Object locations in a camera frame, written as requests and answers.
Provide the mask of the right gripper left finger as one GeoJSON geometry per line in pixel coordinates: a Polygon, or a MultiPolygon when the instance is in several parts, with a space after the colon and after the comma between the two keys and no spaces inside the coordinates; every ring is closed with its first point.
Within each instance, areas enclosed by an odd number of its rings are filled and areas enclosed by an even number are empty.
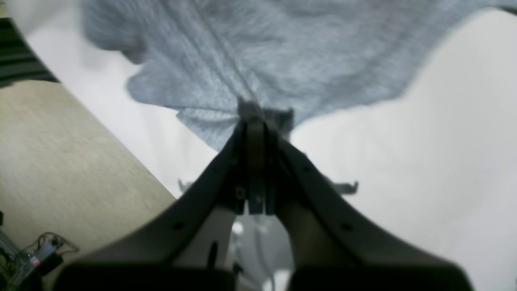
{"type": "Polygon", "coordinates": [[[135,232],[67,266],[55,291],[232,291],[224,269],[237,215],[264,214],[267,125],[240,121],[186,194],[135,232]]]}

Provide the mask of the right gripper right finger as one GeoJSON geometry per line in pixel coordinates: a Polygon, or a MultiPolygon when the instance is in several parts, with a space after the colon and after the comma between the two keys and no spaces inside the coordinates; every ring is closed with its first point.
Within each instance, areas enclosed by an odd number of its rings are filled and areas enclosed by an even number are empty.
{"type": "Polygon", "coordinates": [[[315,166],[265,126],[266,214],[290,238],[290,291],[471,291],[460,267],[399,239],[347,203],[315,166]]]}

